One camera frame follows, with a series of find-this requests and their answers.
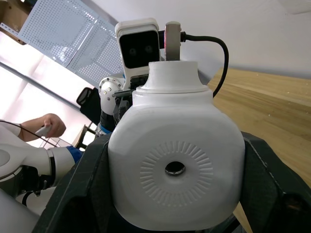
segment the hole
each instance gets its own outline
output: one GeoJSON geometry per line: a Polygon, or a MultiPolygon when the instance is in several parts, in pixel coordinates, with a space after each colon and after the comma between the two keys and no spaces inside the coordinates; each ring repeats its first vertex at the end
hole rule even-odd
{"type": "Polygon", "coordinates": [[[179,176],[184,173],[185,170],[185,165],[178,161],[171,162],[165,167],[165,173],[169,176],[179,176]]]}

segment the wooden table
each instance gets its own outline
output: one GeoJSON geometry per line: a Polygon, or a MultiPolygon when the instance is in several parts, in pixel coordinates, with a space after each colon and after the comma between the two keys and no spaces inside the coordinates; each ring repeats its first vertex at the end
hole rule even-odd
{"type": "MultiPolygon", "coordinates": [[[[212,90],[221,73],[208,84],[212,90]]],[[[264,139],[311,187],[311,79],[230,69],[214,104],[241,131],[264,139]]],[[[234,214],[251,233],[241,205],[234,214]]]]}

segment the perforated metal panel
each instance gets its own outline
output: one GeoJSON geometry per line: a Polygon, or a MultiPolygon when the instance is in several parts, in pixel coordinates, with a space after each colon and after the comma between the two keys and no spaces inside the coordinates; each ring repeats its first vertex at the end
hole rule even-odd
{"type": "Polygon", "coordinates": [[[99,18],[68,69],[94,86],[106,76],[123,71],[114,27],[99,18]]]}
{"type": "Polygon", "coordinates": [[[97,18],[79,0],[38,0],[18,37],[66,67],[97,18]]]}

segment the black cable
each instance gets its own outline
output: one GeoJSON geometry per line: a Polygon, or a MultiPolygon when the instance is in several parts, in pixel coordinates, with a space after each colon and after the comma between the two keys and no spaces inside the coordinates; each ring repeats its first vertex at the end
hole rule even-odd
{"type": "Polygon", "coordinates": [[[210,42],[215,42],[217,44],[219,44],[223,50],[224,50],[224,54],[225,54],[225,64],[224,64],[224,69],[223,69],[223,74],[220,78],[220,81],[216,87],[216,89],[213,92],[213,97],[215,97],[217,95],[217,93],[219,92],[220,88],[222,87],[224,81],[225,81],[225,77],[227,75],[228,72],[228,66],[229,66],[229,51],[227,48],[227,45],[225,45],[224,41],[222,41],[221,39],[218,39],[216,37],[213,36],[194,36],[194,35],[187,35],[185,32],[182,32],[180,34],[180,40],[181,42],[185,42],[186,40],[190,40],[190,41],[210,41],[210,42]]]}
{"type": "Polygon", "coordinates": [[[22,127],[22,126],[20,126],[20,125],[17,125],[17,124],[14,124],[14,123],[11,123],[11,122],[8,122],[8,121],[5,121],[5,120],[0,120],[0,122],[3,122],[3,123],[6,123],[6,124],[10,124],[10,125],[17,126],[17,127],[21,128],[22,130],[25,130],[25,131],[27,131],[28,133],[31,133],[32,135],[34,135],[34,136],[36,136],[36,137],[38,137],[38,138],[41,138],[43,141],[45,141],[45,142],[51,144],[53,147],[55,147],[55,145],[52,144],[51,142],[49,142],[49,141],[43,139],[43,138],[40,137],[39,135],[37,135],[37,134],[35,134],[35,133],[33,133],[33,132],[31,132],[31,131],[25,129],[24,127],[22,127]]]}
{"type": "Polygon", "coordinates": [[[23,196],[23,200],[21,201],[21,203],[24,206],[27,206],[27,198],[29,197],[29,195],[31,195],[33,192],[27,192],[24,196],[23,196]]]}

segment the white remote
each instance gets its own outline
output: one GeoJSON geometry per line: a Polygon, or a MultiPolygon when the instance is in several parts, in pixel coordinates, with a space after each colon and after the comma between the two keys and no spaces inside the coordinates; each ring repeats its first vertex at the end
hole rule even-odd
{"type": "Polygon", "coordinates": [[[41,129],[39,129],[37,132],[35,132],[35,134],[37,134],[40,137],[42,137],[42,136],[46,137],[51,128],[52,128],[52,125],[50,125],[48,127],[43,126],[41,129]]]}

